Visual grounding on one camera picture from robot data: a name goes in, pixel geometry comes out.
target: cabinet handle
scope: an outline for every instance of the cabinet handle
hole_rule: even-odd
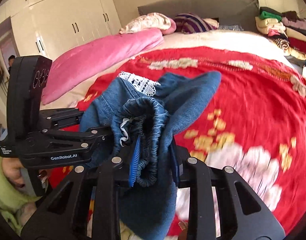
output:
[[[35,42],[35,44],[36,44],[36,46],[37,46],[38,52],[41,53],[41,52],[40,52],[40,48],[38,47],[37,42]]]
[[[77,27],[77,24],[75,23],[75,25],[76,25],[76,28],[77,28],[77,32],[79,33],[80,31],[79,31],[79,29],[78,29],[78,27]]]
[[[44,51],[41,41],[39,41],[39,42],[40,42],[40,45],[41,45],[42,50]]]

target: bed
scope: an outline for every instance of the bed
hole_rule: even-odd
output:
[[[200,2],[191,1],[187,6]],[[236,17],[241,24],[247,17],[254,19],[256,1],[241,1],[227,23]],[[163,8],[163,2],[141,7],[139,12],[154,11],[156,6]],[[165,14],[172,13],[165,8]],[[306,79],[266,38],[224,30],[167,35],[162,44],[97,73],[41,109],[86,110],[121,71],[156,81],[165,72],[193,78],[211,70],[221,72],[220,87],[200,118],[176,135],[176,143],[209,166],[234,167],[288,234],[306,212]],[[51,184],[56,186],[70,170],[56,169]],[[219,236],[215,191],[213,197]],[[168,237],[178,236],[178,224],[188,220],[188,211],[189,190],[178,190]]]

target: camera lens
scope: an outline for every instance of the camera lens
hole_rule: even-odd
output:
[[[39,80],[40,80],[40,71],[38,70],[35,74],[35,78],[33,81],[33,88],[37,87]]]
[[[49,78],[49,70],[46,72],[46,76],[45,76],[45,82],[47,82],[47,79]]]
[[[45,81],[45,69],[42,70],[42,73],[40,76],[40,86],[42,86],[44,81]]]

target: red bedspread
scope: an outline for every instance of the red bedspread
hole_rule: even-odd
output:
[[[300,86],[306,81],[282,63],[207,47],[153,51],[99,77],[78,107],[86,110],[121,71],[157,81],[165,72],[192,78],[211,70],[222,73],[220,87],[200,118],[175,137],[176,143],[201,160],[225,142],[241,145],[244,153],[264,148],[279,165],[274,185],[281,195],[273,214],[289,233],[306,211],[306,98],[293,90],[291,76]],[[178,221],[176,216],[170,235],[180,232]]]

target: headboard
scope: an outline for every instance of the headboard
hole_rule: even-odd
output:
[[[255,17],[259,15],[258,0],[162,0],[138,7],[140,15],[159,12],[170,18],[191,12],[202,18],[218,18],[220,25],[241,25],[257,32]]]

